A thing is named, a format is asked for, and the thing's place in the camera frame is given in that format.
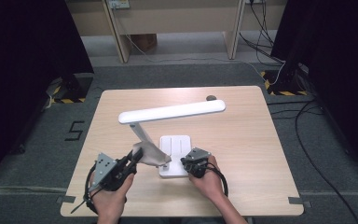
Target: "lamp base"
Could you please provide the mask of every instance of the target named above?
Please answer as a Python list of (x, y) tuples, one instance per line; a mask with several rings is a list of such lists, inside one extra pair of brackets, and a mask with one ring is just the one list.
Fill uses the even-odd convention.
[(188, 135), (164, 135), (159, 139), (159, 148), (170, 155), (172, 161), (158, 168), (162, 178), (188, 177), (187, 171), (180, 161), (191, 151), (191, 141)]

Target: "black curtain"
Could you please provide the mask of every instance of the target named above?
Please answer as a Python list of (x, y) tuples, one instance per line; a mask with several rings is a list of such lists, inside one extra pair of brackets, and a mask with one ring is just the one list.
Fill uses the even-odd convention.
[(289, 0), (271, 55), (309, 68), (333, 126), (358, 158), (358, 1)]
[(17, 147), (57, 77), (93, 73), (64, 0), (0, 0), (0, 161)]

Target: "black strap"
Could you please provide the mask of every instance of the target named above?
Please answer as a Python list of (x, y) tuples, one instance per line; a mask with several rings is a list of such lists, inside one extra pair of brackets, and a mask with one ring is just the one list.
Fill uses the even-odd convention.
[(206, 167), (205, 169), (208, 169), (208, 170), (211, 170), (213, 172), (215, 172), (219, 177), (220, 179), (222, 180), (222, 183), (223, 183), (223, 188), (224, 188), (224, 191), (225, 191), (225, 195), (226, 197), (228, 197), (228, 184), (227, 184), (227, 181), (226, 181), (226, 178), (225, 176), (222, 174), (222, 172), (220, 172), (215, 165), (213, 165), (212, 163), (208, 162), (207, 164), (210, 164), (213, 166), (213, 168), (211, 167)]
[(73, 214), (83, 203), (86, 203), (86, 206), (93, 211), (95, 214), (98, 215), (97, 209), (95, 208), (94, 204), (92, 203), (92, 197), (98, 193), (101, 189), (99, 189), (97, 192), (95, 192), (91, 197), (89, 195), (89, 182), (91, 178), (92, 172), (94, 172), (97, 162), (94, 163), (94, 165), (89, 169), (89, 174), (87, 175), (86, 184), (84, 187), (84, 195), (83, 195), (83, 202), (78, 205), (74, 210), (72, 210), (71, 214)]

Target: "human hand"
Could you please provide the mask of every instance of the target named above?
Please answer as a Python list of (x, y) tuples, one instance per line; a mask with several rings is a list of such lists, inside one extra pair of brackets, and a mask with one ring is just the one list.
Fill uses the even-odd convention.
[[(214, 156), (208, 158), (208, 163), (213, 164), (215, 168), (220, 171)], [(202, 178), (196, 178), (192, 174), (189, 174), (189, 179), (200, 193), (211, 201), (217, 197), (224, 196), (221, 179), (212, 170), (207, 169)]]
[[(124, 203), (126, 202), (126, 194), (129, 191), (134, 174), (127, 176), (123, 185), (116, 191), (106, 191), (98, 189), (93, 190), (90, 195), (92, 196), (92, 202), (94, 203), (95, 209), (98, 212), (98, 224), (104, 223), (118, 223), (118, 220), (123, 214)], [(94, 174), (91, 175), (89, 182), (92, 183)]]

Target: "gray carpet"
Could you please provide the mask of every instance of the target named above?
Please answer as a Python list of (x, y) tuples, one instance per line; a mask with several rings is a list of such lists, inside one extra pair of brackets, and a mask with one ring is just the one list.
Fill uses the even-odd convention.
[[(258, 71), (271, 69), (255, 64)], [(62, 217), (58, 200), (65, 194), (92, 116), (104, 90), (165, 87), (247, 86), (264, 90), (263, 79), (248, 64), (181, 64), (97, 67), (85, 103), (53, 104), (42, 112), (20, 155), (7, 155), (0, 164), (0, 223), (92, 223), (94, 217)], [(264, 91), (305, 213), (299, 217), (255, 217), (264, 223), (355, 223), (345, 204), (311, 166), (295, 131), (296, 111), (313, 96), (271, 96)], [(348, 201), (358, 216), (358, 161), (345, 153), (323, 109), (317, 103), (298, 119), (298, 133), (315, 165)], [(69, 133), (83, 131), (77, 137)], [(123, 218), (122, 223), (173, 223), (178, 219)], [(193, 220), (199, 223), (206, 219)]]

